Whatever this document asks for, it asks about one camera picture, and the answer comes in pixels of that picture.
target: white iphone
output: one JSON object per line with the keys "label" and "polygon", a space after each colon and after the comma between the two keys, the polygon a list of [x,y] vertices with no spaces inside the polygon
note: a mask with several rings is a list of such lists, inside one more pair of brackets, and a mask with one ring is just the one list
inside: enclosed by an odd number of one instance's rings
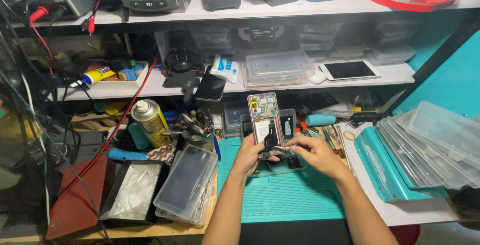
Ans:
{"label": "white iphone", "polygon": [[327,76],[327,81],[329,82],[373,79],[382,76],[375,67],[366,60],[321,63],[319,67]]}

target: black box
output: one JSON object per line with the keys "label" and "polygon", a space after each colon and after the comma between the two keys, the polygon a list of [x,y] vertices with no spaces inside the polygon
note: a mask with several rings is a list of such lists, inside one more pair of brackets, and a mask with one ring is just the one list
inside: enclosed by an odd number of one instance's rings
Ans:
{"label": "black box", "polygon": [[166,219],[158,218],[155,215],[155,210],[157,209],[157,207],[153,205],[153,199],[155,199],[155,197],[159,193],[160,188],[162,188],[170,172],[170,167],[159,160],[127,160],[123,162],[120,170],[117,173],[117,176],[115,177],[115,182],[113,183],[112,189],[108,194],[108,197],[105,201],[105,205],[102,208],[102,212],[100,212],[100,217],[106,212],[111,210],[113,203],[115,202],[115,198],[117,197],[117,194],[120,190],[120,187],[122,186],[123,179],[125,178],[125,175],[127,174],[127,171],[130,165],[132,164],[160,164],[161,165],[160,172],[158,173],[156,185],[153,190],[152,198],[150,200],[150,206],[148,207],[147,214],[145,215],[145,219],[138,220],[138,219],[123,219],[123,218],[107,218],[103,221],[105,221],[106,224],[110,227],[121,227],[121,226],[127,226],[132,224],[171,223]]}

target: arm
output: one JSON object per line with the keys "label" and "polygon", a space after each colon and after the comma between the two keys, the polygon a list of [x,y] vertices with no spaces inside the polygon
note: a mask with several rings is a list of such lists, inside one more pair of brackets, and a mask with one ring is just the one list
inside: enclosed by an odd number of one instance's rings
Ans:
{"label": "arm", "polygon": [[335,181],[344,201],[346,221],[354,244],[398,244],[351,170],[335,155],[324,138],[297,136],[285,146]]}
{"label": "arm", "polygon": [[[223,184],[208,224],[202,245],[236,245],[240,240],[243,191],[247,178],[257,168],[258,152],[265,149],[263,142],[254,144],[254,136],[243,138],[232,169]],[[278,162],[279,158],[269,160]]]}

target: white shelf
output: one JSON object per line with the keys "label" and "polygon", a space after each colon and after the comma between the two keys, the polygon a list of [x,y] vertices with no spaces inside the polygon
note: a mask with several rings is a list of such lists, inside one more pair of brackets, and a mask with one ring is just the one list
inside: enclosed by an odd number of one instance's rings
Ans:
{"label": "white shelf", "polygon": [[[449,9],[479,8],[480,0],[456,0]],[[332,14],[356,14],[391,12],[392,9],[377,4],[370,0],[332,0],[323,2],[308,2],[298,0],[272,7],[263,0],[241,0],[239,9],[221,9],[214,12],[206,11],[202,0],[191,0],[185,13],[165,13],[152,15],[135,15],[130,13],[129,23],[163,22],[163,21],[191,21],[206,19],[231,19],[251,17],[278,17],[298,15],[332,15]],[[59,21],[54,26],[75,26],[90,16],[90,13],[76,21]],[[123,12],[117,10],[107,12],[99,10],[95,17],[95,24],[120,24],[123,23]],[[36,26],[48,26],[48,22],[39,22]]]}
{"label": "white shelf", "polygon": [[[357,81],[348,81],[348,82],[323,82],[321,84],[313,84],[308,82],[306,85],[296,85],[296,86],[282,86],[279,90],[285,89],[322,89],[322,88],[336,88],[336,87],[358,87],[358,86],[380,86],[380,85],[394,85],[394,84],[407,84],[413,83],[414,79],[412,75],[415,73],[412,68],[404,63],[400,65],[391,65],[391,66],[380,66],[375,67],[378,72],[381,74],[380,78],[368,79],[368,80],[357,80]],[[139,97],[147,96],[172,96],[172,95],[182,95],[181,88],[165,88],[162,87],[165,77],[160,73],[160,69],[153,69],[150,74],[145,86],[143,87]],[[257,90],[272,90],[272,88],[259,88]],[[243,79],[241,74],[239,75],[238,84],[232,84],[227,82],[225,85],[224,92],[244,92],[247,91],[243,87]],[[61,100],[63,93],[65,92],[64,88],[58,89],[58,99]],[[128,98],[132,97],[137,90],[96,90],[89,89],[88,94],[93,99],[106,99],[106,98]],[[66,101],[73,100],[87,100],[88,97],[83,92],[81,88],[69,88],[67,91]]]}
{"label": "white shelf", "polygon": [[[339,125],[343,132],[350,130],[355,136],[358,136],[363,129],[372,126],[372,123],[366,122],[357,129],[352,129],[345,123],[340,123]],[[385,203],[377,195],[374,185],[370,181],[362,160],[353,145],[353,141],[345,139],[345,149],[353,173],[356,175],[360,186],[388,226],[429,224],[459,220],[446,199],[425,199]]]}

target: yellow glue tube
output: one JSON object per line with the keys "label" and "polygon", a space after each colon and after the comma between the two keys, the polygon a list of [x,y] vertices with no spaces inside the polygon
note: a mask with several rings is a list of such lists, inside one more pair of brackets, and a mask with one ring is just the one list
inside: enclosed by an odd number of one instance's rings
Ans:
{"label": "yellow glue tube", "polygon": [[115,72],[112,71],[110,67],[103,67],[100,69],[96,70],[91,70],[83,74],[83,77],[81,80],[78,80],[77,82],[74,82],[70,85],[70,88],[75,88],[77,86],[80,86],[83,83],[87,83],[89,85],[102,81],[105,78],[108,78],[112,75],[114,75]]}

